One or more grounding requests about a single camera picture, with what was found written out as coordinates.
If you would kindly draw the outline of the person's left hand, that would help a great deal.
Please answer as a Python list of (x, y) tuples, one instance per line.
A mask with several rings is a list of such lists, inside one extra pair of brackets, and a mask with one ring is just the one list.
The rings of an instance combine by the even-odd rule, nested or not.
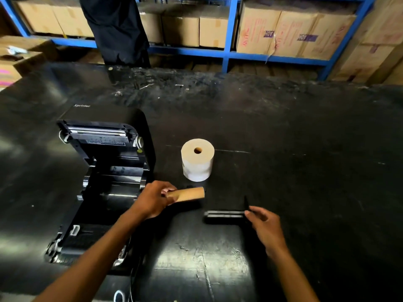
[(134, 214), (141, 220), (151, 219), (158, 216), (167, 206), (175, 202), (174, 198), (159, 198), (158, 182), (158, 180), (154, 180), (144, 187), (130, 207), (129, 213)]

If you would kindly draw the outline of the person's right hand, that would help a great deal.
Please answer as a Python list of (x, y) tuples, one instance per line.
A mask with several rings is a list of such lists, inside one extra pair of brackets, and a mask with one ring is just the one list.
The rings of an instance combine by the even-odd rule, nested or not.
[(269, 258), (276, 261), (290, 254), (277, 214), (257, 206), (249, 206), (249, 210), (245, 212), (254, 212), (259, 217), (259, 226), (253, 228)]

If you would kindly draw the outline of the brown cardboard tube core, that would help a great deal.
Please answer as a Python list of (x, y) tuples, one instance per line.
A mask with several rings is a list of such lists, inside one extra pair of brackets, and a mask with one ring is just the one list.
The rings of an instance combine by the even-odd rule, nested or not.
[(167, 192), (167, 197), (175, 199), (175, 203), (188, 202), (205, 198), (203, 187), (193, 187)]

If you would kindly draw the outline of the black roll spindle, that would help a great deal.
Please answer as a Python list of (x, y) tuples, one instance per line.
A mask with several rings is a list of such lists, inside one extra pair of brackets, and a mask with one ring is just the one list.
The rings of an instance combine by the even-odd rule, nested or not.
[(247, 195), (244, 195), (242, 200), (235, 203), (232, 208), (218, 208), (204, 211), (203, 221), (207, 224), (248, 224), (249, 221), (245, 216), (246, 210), (249, 210), (249, 200)]

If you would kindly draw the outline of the person's left forearm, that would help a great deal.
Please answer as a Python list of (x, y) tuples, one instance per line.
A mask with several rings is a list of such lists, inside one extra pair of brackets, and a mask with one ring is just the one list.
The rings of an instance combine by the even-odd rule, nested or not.
[(92, 302), (125, 242), (149, 214), (144, 208), (129, 209), (32, 302)]

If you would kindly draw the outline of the person's right forearm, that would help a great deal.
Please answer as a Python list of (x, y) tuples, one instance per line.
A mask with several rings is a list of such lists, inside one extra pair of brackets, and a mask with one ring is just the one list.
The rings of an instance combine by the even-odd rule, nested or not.
[(287, 302), (320, 302), (287, 248), (266, 249), (266, 253), (275, 264)]

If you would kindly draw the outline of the white label roll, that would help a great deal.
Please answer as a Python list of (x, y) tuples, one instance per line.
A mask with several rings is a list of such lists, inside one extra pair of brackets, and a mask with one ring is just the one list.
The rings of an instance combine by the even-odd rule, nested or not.
[(215, 149), (204, 139), (196, 138), (187, 141), (181, 148), (184, 176), (192, 182), (202, 182), (212, 172)]

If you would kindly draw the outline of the black label printer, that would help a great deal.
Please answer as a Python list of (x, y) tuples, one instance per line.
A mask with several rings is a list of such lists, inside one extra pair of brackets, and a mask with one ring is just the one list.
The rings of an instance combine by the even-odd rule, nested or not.
[(75, 104), (58, 120), (59, 139), (88, 164), (83, 187), (44, 258), (71, 266), (137, 200), (154, 179), (156, 155), (143, 111)]

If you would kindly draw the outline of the row of brown cardboard boxes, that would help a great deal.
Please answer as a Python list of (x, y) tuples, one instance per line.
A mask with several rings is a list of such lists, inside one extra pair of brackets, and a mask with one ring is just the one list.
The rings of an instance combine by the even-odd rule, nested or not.
[[(329, 61), (355, 22), (353, 4), (289, 0), (267, 9), (244, 2), (234, 18), (230, 54)], [(13, 1), (30, 35), (82, 40), (95, 46), (78, 0)], [(140, 21), (151, 48), (212, 50), (226, 46), (229, 6), (140, 2)]]

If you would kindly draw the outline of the blue metal shelf rack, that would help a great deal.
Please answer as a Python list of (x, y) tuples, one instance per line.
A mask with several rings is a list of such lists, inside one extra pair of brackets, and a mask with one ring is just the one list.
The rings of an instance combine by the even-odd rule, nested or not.
[[(301, 57), (283, 57), (283, 56), (267, 56), (260, 54), (246, 54), (239, 53), (231, 49), (233, 40), (233, 30), (235, 24), (235, 18), (238, 9), (239, 0), (225, 0), (226, 5), (229, 6), (229, 22), (226, 32), (226, 41), (223, 50), (217, 48), (205, 49), (205, 48), (190, 48), (190, 47), (171, 47), (171, 46), (158, 46), (152, 45), (149, 48), (150, 53), (157, 53), (163, 55), (187, 55), (187, 56), (199, 56), (199, 57), (213, 57), (222, 59), (222, 72), (228, 72), (228, 64), (230, 59), (248, 60), (248, 61), (264, 61), (264, 62), (276, 62), (285, 64), (298, 64), (298, 65), (313, 65), (322, 66), (323, 69), (318, 73), (317, 80), (325, 81), (330, 75), (332, 68), (334, 67), (339, 56), (347, 46), (350, 39), (353, 37), (360, 24), (363, 22), (366, 14), (374, 5), (376, 0), (331, 0), (331, 1), (350, 1), (357, 2), (359, 6), (356, 11), (356, 19), (352, 23), (350, 29), (347, 31), (340, 45), (335, 50), (330, 60), (316, 60), (307, 59)], [(0, 0), (0, 4), (4, 7), (9, 18), (16, 26), (20, 34), (25, 38), (43, 38), (52, 40), (57, 45), (71, 46), (71, 47), (84, 47), (84, 48), (97, 48), (96, 42), (90, 39), (73, 39), (64, 37), (53, 36), (36, 36), (28, 29), (27, 25), (23, 22), (20, 15), (14, 8), (11, 0)]]

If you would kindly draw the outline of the open cardboard box pink print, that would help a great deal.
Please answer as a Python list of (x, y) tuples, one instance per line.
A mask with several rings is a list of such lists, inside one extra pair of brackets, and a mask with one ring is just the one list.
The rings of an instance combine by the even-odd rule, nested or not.
[[(29, 51), (23, 55), (9, 55), (7, 46)], [(14, 84), (47, 61), (59, 58), (56, 45), (51, 40), (21, 36), (0, 36), (0, 91)]]

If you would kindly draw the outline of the stack of large cardboard boxes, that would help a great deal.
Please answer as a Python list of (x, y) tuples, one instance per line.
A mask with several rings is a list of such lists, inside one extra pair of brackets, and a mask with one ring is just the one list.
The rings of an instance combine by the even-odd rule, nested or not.
[(403, 42), (403, 0), (375, 0), (328, 81), (365, 83)]

